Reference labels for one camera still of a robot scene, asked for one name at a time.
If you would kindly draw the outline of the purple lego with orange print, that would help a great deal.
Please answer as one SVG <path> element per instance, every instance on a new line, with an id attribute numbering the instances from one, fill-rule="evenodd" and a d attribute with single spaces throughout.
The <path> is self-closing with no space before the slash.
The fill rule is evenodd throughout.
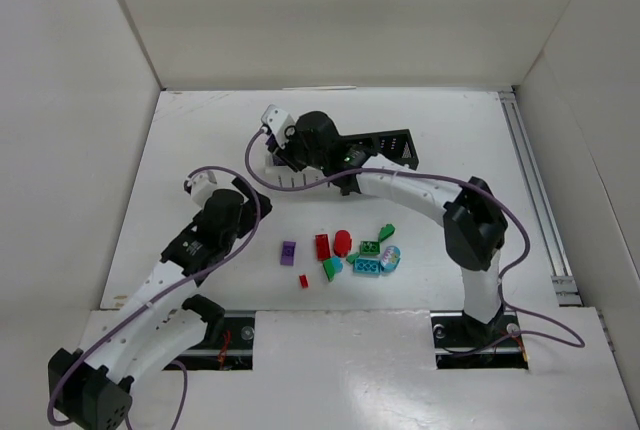
<path id="1" fill-rule="evenodd" d="M 293 266 L 295 263 L 296 243 L 294 241 L 284 241 L 282 243 L 280 264 L 282 266 Z"/>

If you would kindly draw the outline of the red rectangular lego brick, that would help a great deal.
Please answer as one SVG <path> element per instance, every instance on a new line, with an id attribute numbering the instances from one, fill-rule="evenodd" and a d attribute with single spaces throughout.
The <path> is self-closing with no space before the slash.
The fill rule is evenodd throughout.
<path id="1" fill-rule="evenodd" d="M 318 261 L 324 262 L 331 257 L 330 241 L 327 234 L 316 234 L 314 236 L 316 257 Z"/>

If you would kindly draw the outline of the small red lego brick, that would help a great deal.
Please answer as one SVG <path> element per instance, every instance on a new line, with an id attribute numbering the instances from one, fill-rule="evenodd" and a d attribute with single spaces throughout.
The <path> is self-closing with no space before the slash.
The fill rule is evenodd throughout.
<path id="1" fill-rule="evenodd" d="M 300 281 L 300 285 L 303 289 L 306 289 L 309 284 L 308 284 L 308 279 L 305 275 L 300 275 L 299 276 L 299 281 Z"/>

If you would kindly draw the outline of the red rounded lego brick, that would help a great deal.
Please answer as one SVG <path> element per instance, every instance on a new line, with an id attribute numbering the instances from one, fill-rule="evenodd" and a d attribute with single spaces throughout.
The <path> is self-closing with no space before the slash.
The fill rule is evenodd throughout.
<path id="1" fill-rule="evenodd" d="M 352 237 L 347 230 L 338 230 L 334 236 L 333 252 L 339 258 L 345 258 L 352 249 Z"/>

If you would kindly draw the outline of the purple lego brick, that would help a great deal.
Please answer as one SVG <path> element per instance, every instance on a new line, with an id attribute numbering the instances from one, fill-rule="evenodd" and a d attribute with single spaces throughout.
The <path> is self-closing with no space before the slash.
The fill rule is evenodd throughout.
<path id="1" fill-rule="evenodd" d="M 275 153 L 279 149 L 278 142 L 274 135 L 271 135 L 266 142 L 267 150 L 270 153 Z"/>

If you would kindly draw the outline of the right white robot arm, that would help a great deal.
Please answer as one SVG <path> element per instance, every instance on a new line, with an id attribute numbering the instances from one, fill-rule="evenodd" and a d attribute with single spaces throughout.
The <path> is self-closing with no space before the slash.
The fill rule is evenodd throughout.
<path id="1" fill-rule="evenodd" d="M 464 315 L 487 325 L 501 313 L 499 258 L 508 224 L 484 180 L 419 177 L 407 129 L 342 135 L 323 112 L 293 118 L 274 105 L 261 123 L 268 151 L 293 171 L 316 169 L 344 195 L 389 200 L 440 225 L 447 255 L 461 269 Z"/>

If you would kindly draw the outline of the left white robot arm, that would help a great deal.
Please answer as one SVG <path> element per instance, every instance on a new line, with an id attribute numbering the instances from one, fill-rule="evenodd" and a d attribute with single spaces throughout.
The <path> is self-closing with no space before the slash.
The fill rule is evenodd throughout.
<path id="1" fill-rule="evenodd" d="M 144 283 L 94 344 L 59 349 L 49 360 L 51 425 L 118 428 L 144 377 L 183 351 L 219 338 L 225 311 L 201 295 L 200 286 L 249 243 L 272 205 L 241 176 L 220 189 L 212 173 L 202 172 L 186 187 L 199 210 L 161 252 Z"/>

